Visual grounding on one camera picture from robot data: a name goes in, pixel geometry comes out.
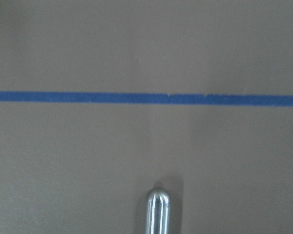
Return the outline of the steel muddler black tip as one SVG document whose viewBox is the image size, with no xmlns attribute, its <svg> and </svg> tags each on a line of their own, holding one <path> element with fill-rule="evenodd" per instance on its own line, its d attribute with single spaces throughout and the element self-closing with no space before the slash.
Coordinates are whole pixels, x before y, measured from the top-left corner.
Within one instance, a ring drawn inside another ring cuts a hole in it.
<svg viewBox="0 0 293 234">
<path fill-rule="evenodd" d="M 168 234 L 170 195 L 162 188 L 152 189 L 146 196 L 146 234 Z"/>
</svg>

